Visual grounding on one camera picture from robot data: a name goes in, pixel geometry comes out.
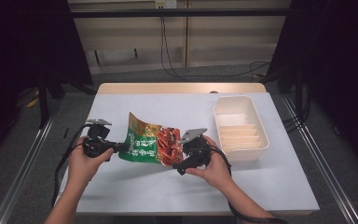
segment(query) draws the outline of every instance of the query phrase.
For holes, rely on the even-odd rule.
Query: snack bag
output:
[[[118,156],[126,161],[154,162],[172,166],[173,163],[179,163],[184,159],[182,145],[179,144],[180,138],[179,129],[145,123],[130,113],[125,140],[130,150],[118,152]]]

